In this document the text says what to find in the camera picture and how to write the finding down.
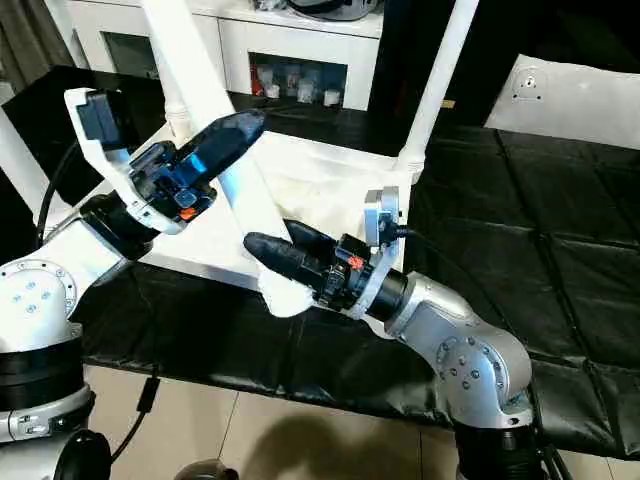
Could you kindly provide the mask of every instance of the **white pole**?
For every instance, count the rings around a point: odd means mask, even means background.
[[[191,12],[184,0],[143,0],[142,7],[154,42],[187,106],[196,131],[234,112],[231,100],[209,59]],[[278,208],[251,158],[252,150],[218,179],[241,232],[263,232],[290,240]],[[260,289],[271,313],[296,315],[313,304],[308,288],[258,264]]]
[[[33,213],[35,223],[49,179],[33,158],[2,107],[0,107],[0,168]],[[58,193],[54,193],[49,208],[49,218],[53,220],[70,210],[71,207],[62,201]]]
[[[153,50],[153,57],[158,67],[158,75],[160,76],[160,83],[162,84],[162,91],[164,93],[164,113],[167,123],[171,128],[171,132],[175,138],[175,144],[181,147],[185,144],[193,135],[193,128],[191,127],[191,120],[189,119],[189,111],[187,106],[182,100],[180,90],[176,84],[167,62],[158,48],[157,43],[151,38],[151,47]]]
[[[479,0],[457,0],[447,29],[442,37],[438,55],[433,62],[429,80],[424,88],[418,111],[413,119],[407,142],[398,155],[395,169],[413,173],[413,183],[424,170],[425,150],[440,113],[442,101],[458,63],[460,52],[471,28]]]

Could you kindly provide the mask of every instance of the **white robotic arm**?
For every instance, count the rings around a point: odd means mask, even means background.
[[[211,123],[187,144],[132,159],[118,92],[65,95],[85,158],[115,192],[86,202],[37,251],[0,267],[0,477],[106,480],[111,454],[86,430],[95,395],[85,384],[80,324],[87,289],[183,230],[215,200],[209,183],[260,137],[261,113]]]

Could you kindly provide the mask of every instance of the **black robotic finger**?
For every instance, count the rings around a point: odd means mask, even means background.
[[[314,256],[282,238],[251,232],[244,247],[269,270],[321,291],[325,267]]]
[[[285,219],[284,224],[296,248],[317,258],[322,265],[331,264],[333,251],[338,243],[336,240],[298,220]]]

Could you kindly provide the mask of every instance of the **robotic arm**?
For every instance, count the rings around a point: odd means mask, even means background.
[[[0,477],[106,480],[105,438],[87,430],[95,394],[84,383],[80,324],[87,289],[206,210],[209,182],[260,137],[255,111],[216,120],[186,145],[151,145],[135,159],[118,92],[76,89],[65,100],[80,147],[115,191],[93,197],[37,251],[0,266]]]
[[[250,233],[245,247],[268,268],[313,288],[324,306],[383,322],[389,335],[429,363],[454,425],[459,479],[545,478],[526,394],[526,350],[455,291],[419,273],[390,269],[402,230],[397,189],[371,191],[365,203],[366,243],[350,235],[335,241],[290,221],[294,244]]]
[[[0,267],[3,480],[109,478],[108,443],[86,429],[95,395],[83,379],[82,328],[69,318],[90,286],[208,208],[216,197],[209,182],[263,131],[260,113],[238,113],[180,149],[159,142],[131,159],[117,92],[77,89],[65,99],[85,158],[115,191],[90,199],[39,250]],[[543,479],[525,349],[451,289],[391,269],[402,230],[397,189],[371,191],[365,204],[366,243],[290,221],[293,244],[251,233],[245,247],[267,268],[310,286],[328,308],[383,322],[429,363],[456,432],[460,479]]]

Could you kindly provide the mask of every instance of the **orange label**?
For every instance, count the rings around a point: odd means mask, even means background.
[[[349,257],[347,263],[351,265],[351,268],[354,270],[362,270],[362,267],[364,267],[364,260],[360,257]]]
[[[182,218],[183,220],[191,220],[197,214],[198,214],[198,211],[193,207],[183,208],[180,211],[180,218]]]

